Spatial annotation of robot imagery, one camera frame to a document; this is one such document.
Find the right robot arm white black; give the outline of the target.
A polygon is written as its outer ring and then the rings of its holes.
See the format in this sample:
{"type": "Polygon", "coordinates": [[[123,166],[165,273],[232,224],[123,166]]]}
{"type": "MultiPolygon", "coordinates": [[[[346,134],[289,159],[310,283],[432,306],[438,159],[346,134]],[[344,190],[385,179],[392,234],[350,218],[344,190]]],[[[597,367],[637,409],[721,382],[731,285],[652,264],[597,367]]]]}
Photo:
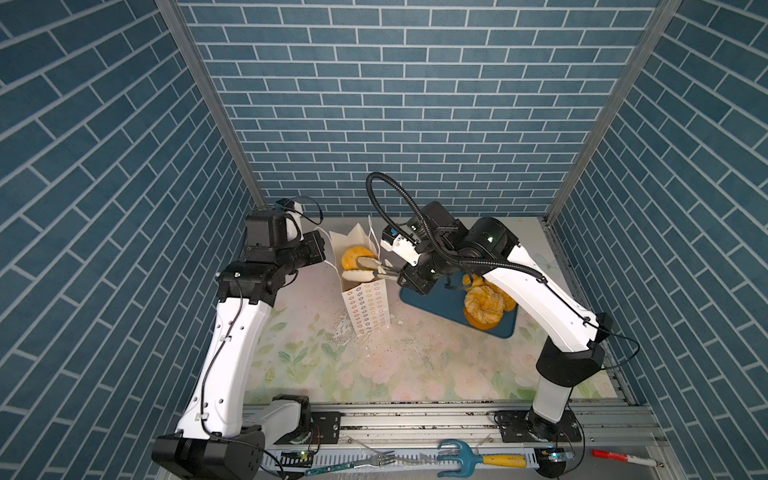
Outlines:
{"type": "Polygon", "coordinates": [[[532,435],[553,440],[573,389],[603,367],[601,345],[611,320],[570,297],[543,273],[501,221],[484,217],[466,227],[431,202],[403,225],[389,223],[382,247],[404,260],[398,284],[420,295],[463,271],[495,285],[546,332],[536,363],[537,391],[526,422],[532,435]]]}

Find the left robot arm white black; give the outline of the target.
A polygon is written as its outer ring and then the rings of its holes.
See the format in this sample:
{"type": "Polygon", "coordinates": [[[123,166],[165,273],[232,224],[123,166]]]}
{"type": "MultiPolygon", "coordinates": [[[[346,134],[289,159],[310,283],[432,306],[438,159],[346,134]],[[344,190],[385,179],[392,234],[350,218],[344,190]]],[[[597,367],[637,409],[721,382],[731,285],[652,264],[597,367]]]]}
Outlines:
{"type": "Polygon", "coordinates": [[[155,440],[152,460],[180,479],[252,479],[268,447],[311,438],[311,406],[278,395],[251,425],[243,417],[255,347],[278,293],[306,266],[324,262],[325,242],[303,232],[303,200],[283,199],[245,218],[239,259],[217,275],[216,318],[198,382],[174,432],[155,440]]]}

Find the white paper bag with pattern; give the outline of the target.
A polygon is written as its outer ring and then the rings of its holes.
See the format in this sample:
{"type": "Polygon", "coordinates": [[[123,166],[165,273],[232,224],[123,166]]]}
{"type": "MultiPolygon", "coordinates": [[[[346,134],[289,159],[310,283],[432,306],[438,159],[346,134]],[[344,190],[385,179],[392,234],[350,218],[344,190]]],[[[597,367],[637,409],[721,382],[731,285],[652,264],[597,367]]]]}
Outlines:
{"type": "Polygon", "coordinates": [[[355,334],[362,337],[390,325],[386,280],[368,283],[348,282],[341,278],[342,255],[346,250],[362,246],[380,260],[380,249],[372,224],[355,218],[330,218],[317,227],[326,241],[325,263],[338,281],[341,300],[355,334]]]}

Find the metal tongs white tips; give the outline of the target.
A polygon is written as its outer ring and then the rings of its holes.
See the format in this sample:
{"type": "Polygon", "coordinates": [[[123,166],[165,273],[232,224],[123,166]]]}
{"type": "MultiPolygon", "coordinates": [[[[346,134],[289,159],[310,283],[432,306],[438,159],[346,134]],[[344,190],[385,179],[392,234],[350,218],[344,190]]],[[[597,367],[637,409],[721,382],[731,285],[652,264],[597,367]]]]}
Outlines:
{"type": "Polygon", "coordinates": [[[356,283],[368,283],[376,280],[397,281],[399,271],[386,263],[382,264],[380,260],[374,257],[358,257],[356,267],[345,270],[341,278],[356,283]]]}

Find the ring-shaped bread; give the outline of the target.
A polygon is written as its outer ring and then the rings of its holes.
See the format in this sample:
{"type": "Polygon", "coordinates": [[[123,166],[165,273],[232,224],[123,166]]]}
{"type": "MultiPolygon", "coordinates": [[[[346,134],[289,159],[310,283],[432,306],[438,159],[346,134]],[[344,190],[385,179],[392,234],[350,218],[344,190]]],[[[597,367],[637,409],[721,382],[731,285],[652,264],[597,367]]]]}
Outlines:
{"type": "Polygon", "coordinates": [[[342,255],[341,277],[348,282],[367,283],[374,281],[378,273],[378,258],[362,247],[351,247],[342,255]]]}

